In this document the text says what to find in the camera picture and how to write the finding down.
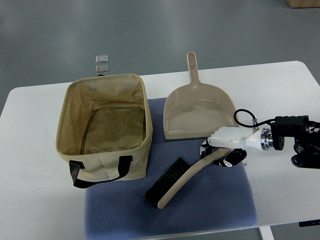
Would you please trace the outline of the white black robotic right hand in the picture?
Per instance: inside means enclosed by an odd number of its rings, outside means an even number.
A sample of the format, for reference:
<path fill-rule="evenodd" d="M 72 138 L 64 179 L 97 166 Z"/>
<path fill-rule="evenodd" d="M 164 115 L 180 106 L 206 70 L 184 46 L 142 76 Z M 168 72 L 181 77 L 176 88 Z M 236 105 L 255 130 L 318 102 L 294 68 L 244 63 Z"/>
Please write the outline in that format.
<path fill-rule="evenodd" d="M 213 164 L 231 168 L 246 158 L 247 149 L 266 151 L 271 147 L 272 133 L 268 128 L 221 127 L 200 145 L 200 157 L 203 159 L 219 149 L 230 149 Z"/>

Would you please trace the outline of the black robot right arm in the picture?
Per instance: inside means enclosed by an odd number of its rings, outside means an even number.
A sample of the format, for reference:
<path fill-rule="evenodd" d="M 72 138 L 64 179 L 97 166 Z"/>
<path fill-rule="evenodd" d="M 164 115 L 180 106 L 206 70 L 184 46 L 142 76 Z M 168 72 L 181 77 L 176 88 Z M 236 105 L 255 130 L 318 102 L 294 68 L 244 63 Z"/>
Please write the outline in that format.
<path fill-rule="evenodd" d="M 282 151 L 247 150 L 243 164 L 259 227 L 298 223 L 304 229 L 320 225 L 320 171 L 292 163 L 294 143 L 294 138 L 287 137 Z"/>

